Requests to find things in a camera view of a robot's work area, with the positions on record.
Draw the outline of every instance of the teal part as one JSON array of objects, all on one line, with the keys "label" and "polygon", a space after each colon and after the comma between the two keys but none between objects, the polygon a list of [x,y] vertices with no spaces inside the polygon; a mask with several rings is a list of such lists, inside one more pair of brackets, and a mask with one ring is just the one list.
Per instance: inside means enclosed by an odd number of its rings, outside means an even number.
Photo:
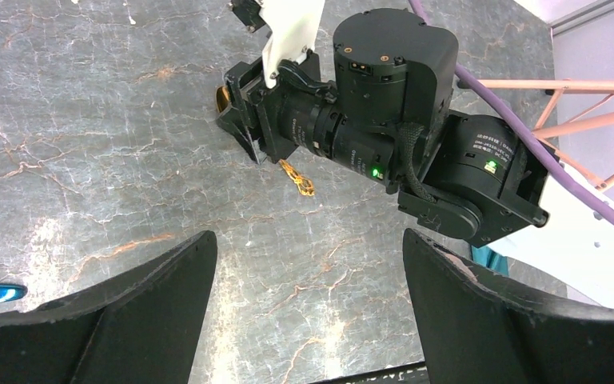
[{"label": "teal part", "polygon": [[490,270],[495,270],[499,274],[509,276],[507,258],[501,254],[497,254],[487,246],[482,246],[481,248],[472,247],[472,260],[476,264],[485,266]]}]

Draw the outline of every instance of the black cable sleeve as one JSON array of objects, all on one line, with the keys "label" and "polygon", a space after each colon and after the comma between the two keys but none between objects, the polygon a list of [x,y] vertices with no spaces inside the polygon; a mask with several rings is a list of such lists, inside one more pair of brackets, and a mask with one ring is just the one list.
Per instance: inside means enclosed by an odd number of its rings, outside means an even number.
[{"label": "black cable sleeve", "polygon": [[416,171],[413,169],[413,151],[417,144],[417,139],[422,133],[423,127],[412,123],[403,123],[399,129],[401,136],[401,142],[403,142],[401,150],[401,162],[406,172],[406,181],[408,182],[411,190],[419,198],[428,202],[437,202],[437,200],[427,192],[422,186],[422,183],[417,178]]}]

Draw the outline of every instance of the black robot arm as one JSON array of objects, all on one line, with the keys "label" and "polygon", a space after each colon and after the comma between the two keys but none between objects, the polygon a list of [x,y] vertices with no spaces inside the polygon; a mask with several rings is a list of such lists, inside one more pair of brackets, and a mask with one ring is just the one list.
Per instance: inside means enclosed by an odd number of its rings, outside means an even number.
[{"label": "black robot arm", "polygon": [[320,80],[312,51],[281,62],[272,88],[261,59],[240,62],[218,89],[217,124],[255,162],[303,146],[398,193],[419,225],[473,246],[543,226],[546,169],[503,120],[450,110],[457,52],[454,34],[405,10],[355,14],[333,34],[335,82]]}]

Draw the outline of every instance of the gray marble table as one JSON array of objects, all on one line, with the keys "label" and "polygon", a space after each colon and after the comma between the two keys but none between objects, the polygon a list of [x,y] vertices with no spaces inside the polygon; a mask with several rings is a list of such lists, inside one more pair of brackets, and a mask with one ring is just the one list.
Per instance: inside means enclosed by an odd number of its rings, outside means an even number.
[{"label": "gray marble table", "polygon": [[[336,25],[382,6],[406,7],[326,2],[324,78]],[[553,76],[548,28],[511,0],[426,6],[478,77]],[[222,75],[254,60],[264,36],[220,0],[0,2],[0,282],[30,290],[0,312],[213,230],[219,264],[192,382],[308,382],[422,357],[401,263],[414,221],[395,197],[298,150],[290,161],[316,187],[302,197],[214,124]],[[500,94],[529,124],[546,102]],[[453,107],[492,113],[471,92]]]}]

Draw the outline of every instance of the pink metal frame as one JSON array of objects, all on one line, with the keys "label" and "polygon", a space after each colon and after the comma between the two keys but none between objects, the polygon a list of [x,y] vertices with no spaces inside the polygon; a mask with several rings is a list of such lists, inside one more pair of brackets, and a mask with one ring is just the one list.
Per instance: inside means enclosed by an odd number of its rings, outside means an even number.
[{"label": "pink metal frame", "polygon": [[[492,89],[510,89],[510,90],[553,90],[554,93],[550,98],[547,106],[543,110],[538,122],[533,127],[533,134],[542,142],[552,146],[546,140],[563,134],[573,134],[584,130],[593,130],[602,126],[614,124],[614,112],[610,114],[602,114],[593,118],[585,118],[579,120],[586,114],[599,108],[608,102],[614,96],[614,82],[607,81],[578,81],[578,80],[480,80],[488,88]],[[552,114],[559,99],[564,94],[608,94],[597,104],[590,106],[582,113],[574,116],[567,122],[557,126],[543,128],[544,124]],[[576,168],[585,178],[590,181],[598,190],[607,190],[614,186],[614,175],[603,180],[596,176],[591,171],[587,170],[567,154],[555,148],[556,154],[560,159],[570,166]]]}]

